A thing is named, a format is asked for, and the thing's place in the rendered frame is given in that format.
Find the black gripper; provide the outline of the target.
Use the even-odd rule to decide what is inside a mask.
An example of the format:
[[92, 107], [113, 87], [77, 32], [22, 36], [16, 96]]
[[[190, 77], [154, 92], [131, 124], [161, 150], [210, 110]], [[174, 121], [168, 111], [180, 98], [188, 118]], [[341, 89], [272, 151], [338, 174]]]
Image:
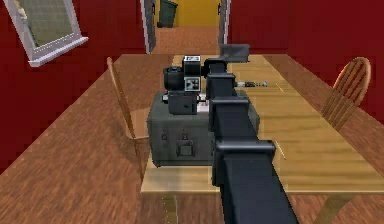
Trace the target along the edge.
[[173, 115], [196, 115], [200, 78], [186, 76], [180, 66], [170, 66], [163, 70], [164, 88], [163, 102], [168, 105]]

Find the grey metal first-aid kit box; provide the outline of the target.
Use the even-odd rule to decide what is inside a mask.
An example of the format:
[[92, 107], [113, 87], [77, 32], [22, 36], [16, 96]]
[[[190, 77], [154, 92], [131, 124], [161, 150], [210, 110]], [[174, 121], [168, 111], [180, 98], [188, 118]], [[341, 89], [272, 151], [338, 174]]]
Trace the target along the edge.
[[196, 115], [173, 115], [158, 92], [147, 118], [152, 161], [160, 166], [211, 166], [215, 145], [209, 130], [212, 106], [207, 100]]

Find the brown wooden chair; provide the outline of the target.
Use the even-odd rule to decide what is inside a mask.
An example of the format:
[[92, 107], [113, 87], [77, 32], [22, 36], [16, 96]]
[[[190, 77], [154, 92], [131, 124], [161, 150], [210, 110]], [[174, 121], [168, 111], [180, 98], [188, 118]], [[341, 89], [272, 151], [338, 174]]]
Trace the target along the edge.
[[360, 106], [371, 80], [371, 64], [356, 57], [345, 65], [321, 111], [325, 120], [337, 131]]
[[114, 91], [120, 106], [124, 123], [126, 125], [126, 136], [133, 141], [134, 152], [138, 163], [138, 173], [140, 180], [144, 178], [141, 153], [138, 147], [138, 141], [149, 137], [147, 130], [147, 117], [150, 111], [149, 107], [131, 110], [128, 106], [127, 98], [124, 93], [120, 76], [115, 68], [111, 57], [107, 58], [107, 66], [114, 86]]

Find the grey slim pen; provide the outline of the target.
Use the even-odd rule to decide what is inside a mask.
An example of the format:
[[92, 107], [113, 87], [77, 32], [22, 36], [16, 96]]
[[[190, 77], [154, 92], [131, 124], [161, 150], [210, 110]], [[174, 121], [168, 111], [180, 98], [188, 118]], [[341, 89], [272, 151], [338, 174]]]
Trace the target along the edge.
[[268, 83], [266, 81], [263, 82], [253, 82], [253, 81], [241, 81], [235, 82], [235, 87], [267, 87]]

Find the dark grey angular object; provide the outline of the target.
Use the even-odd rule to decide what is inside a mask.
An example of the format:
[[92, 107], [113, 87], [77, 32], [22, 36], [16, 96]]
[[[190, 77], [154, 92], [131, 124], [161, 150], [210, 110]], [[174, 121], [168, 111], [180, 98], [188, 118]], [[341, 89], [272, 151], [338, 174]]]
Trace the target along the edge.
[[222, 44], [219, 61], [227, 63], [247, 63], [249, 61], [249, 44]]

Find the grey room door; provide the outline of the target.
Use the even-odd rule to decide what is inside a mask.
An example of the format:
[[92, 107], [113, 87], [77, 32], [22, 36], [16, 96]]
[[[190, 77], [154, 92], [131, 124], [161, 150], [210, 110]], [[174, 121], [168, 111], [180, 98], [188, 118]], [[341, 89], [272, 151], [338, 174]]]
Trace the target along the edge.
[[219, 16], [218, 44], [221, 45], [221, 44], [227, 43], [231, 0], [220, 0], [219, 3], [221, 3], [221, 14], [218, 15]]
[[140, 0], [145, 49], [147, 54], [150, 54], [156, 46], [154, 25], [155, 15], [152, 14], [152, 3], [156, 3], [156, 0]]

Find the dark green bin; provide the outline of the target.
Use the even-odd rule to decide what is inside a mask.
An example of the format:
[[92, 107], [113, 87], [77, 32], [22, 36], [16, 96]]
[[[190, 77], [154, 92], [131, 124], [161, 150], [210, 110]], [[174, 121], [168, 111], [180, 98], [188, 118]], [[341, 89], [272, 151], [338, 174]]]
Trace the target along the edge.
[[170, 0], [160, 0], [158, 28], [172, 28], [178, 4]]

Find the light wooden table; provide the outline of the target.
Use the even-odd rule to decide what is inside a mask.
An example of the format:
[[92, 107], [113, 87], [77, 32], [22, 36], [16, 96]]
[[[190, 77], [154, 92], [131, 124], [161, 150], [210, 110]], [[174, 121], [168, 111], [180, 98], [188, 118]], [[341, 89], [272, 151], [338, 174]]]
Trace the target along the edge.
[[314, 224], [330, 224], [358, 194], [384, 195], [384, 177], [263, 56], [231, 63], [229, 70], [239, 79], [268, 82], [247, 92], [261, 117], [259, 136], [277, 140], [285, 153], [286, 160], [277, 152], [274, 165], [287, 194], [328, 196]]

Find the white framed window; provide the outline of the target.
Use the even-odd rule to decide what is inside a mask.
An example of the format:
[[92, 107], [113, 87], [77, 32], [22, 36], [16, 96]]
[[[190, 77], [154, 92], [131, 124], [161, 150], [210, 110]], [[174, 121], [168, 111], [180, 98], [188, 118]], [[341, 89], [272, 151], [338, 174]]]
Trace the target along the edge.
[[88, 41], [73, 0], [3, 0], [31, 67], [40, 67]]

